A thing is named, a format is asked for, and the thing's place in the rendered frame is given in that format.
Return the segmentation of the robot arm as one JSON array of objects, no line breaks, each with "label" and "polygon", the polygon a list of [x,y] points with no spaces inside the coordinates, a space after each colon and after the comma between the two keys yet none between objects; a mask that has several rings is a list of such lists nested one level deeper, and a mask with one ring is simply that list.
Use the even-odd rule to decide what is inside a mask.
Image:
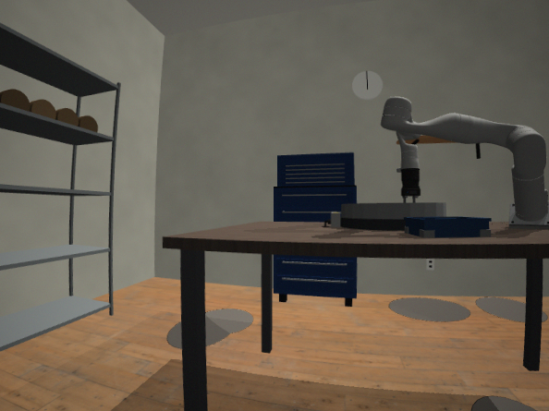
[{"label": "robot arm", "polygon": [[412,121],[411,109],[410,100],[403,97],[390,97],[384,105],[381,126],[396,131],[401,159],[418,157],[418,147],[407,144],[405,140],[418,139],[421,135],[458,143],[491,143],[505,147],[514,157],[511,171],[516,216],[533,222],[548,213],[548,191],[544,189],[546,145],[542,135],[531,127],[495,123],[456,113],[416,123]]}]

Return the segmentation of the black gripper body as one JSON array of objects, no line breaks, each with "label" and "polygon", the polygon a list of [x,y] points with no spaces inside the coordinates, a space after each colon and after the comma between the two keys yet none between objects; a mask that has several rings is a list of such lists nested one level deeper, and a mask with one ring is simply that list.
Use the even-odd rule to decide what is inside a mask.
[{"label": "black gripper body", "polygon": [[401,167],[396,169],[401,173],[401,196],[420,196],[420,167],[418,157],[405,157],[401,159]]}]

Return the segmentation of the blue crate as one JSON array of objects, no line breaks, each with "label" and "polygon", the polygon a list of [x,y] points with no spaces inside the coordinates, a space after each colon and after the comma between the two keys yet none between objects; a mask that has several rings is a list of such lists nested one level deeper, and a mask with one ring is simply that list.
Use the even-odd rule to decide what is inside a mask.
[{"label": "blue crate", "polygon": [[404,217],[404,220],[406,220],[405,234],[423,238],[491,237],[489,222],[492,218]]}]

